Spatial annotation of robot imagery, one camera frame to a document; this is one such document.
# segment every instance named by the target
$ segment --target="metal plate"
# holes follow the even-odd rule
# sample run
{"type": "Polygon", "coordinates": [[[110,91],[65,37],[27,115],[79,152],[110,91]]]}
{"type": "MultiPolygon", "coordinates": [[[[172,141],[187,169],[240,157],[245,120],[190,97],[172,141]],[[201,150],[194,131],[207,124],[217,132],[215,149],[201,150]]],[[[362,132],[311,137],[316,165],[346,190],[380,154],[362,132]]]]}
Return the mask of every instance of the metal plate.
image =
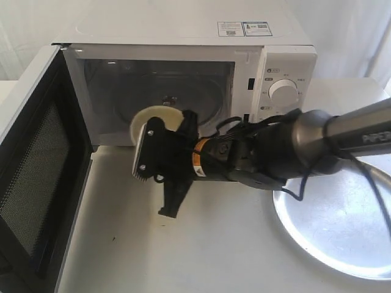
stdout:
{"type": "MultiPolygon", "coordinates": [[[[367,158],[391,171],[391,157],[367,158]]],[[[274,193],[277,214],[290,236],[306,252],[349,275],[391,280],[391,240],[378,202],[367,180],[353,168],[310,178],[302,202],[283,192],[274,193]]],[[[376,169],[372,175],[391,210],[391,178],[376,169]]],[[[298,192],[300,179],[287,188],[298,192]]]]}

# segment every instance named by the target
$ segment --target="open microwave door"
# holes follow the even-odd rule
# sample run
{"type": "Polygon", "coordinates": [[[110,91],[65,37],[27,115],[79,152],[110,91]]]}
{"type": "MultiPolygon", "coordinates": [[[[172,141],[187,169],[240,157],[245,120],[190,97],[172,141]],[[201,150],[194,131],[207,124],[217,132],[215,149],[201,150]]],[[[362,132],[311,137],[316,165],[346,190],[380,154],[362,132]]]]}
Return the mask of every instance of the open microwave door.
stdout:
{"type": "Polygon", "coordinates": [[[53,292],[92,146],[59,46],[0,104],[0,292],[53,292]]]}

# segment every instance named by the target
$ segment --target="white backdrop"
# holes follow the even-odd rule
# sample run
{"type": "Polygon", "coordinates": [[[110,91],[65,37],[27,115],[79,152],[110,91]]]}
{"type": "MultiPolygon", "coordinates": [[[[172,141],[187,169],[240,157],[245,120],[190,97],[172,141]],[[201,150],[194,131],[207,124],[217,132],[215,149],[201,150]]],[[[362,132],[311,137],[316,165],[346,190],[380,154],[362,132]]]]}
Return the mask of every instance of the white backdrop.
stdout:
{"type": "MultiPolygon", "coordinates": [[[[39,48],[91,1],[0,0],[0,80],[18,79],[39,48]]],[[[372,76],[386,85],[391,77],[390,0],[287,3],[318,51],[315,77],[372,76]]]]}

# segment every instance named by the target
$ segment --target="microwave label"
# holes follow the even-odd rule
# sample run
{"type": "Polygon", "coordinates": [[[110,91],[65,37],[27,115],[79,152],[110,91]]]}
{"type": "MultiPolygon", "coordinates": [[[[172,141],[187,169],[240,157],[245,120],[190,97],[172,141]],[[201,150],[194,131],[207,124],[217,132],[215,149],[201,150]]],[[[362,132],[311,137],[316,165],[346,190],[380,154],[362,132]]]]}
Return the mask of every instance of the microwave label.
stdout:
{"type": "Polygon", "coordinates": [[[219,37],[244,37],[242,23],[239,22],[217,22],[219,37]]]}
{"type": "Polygon", "coordinates": [[[266,21],[244,21],[244,35],[246,37],[270,37],[269,24],[266,21]]]}

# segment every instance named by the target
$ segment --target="microwave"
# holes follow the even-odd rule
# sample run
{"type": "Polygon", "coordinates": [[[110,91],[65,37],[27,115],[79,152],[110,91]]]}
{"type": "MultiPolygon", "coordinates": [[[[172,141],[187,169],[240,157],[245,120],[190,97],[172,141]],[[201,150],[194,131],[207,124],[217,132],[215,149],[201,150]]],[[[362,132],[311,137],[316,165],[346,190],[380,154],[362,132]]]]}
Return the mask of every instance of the microwave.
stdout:
{"type": "Polygon", "coordinates": [[[0,291],[56,290],[91,153],[133,146],[140,110],[193,110],[207,136],[301,107],[315,62],[284,1],[93,1],[0,107],[0,291]]]}

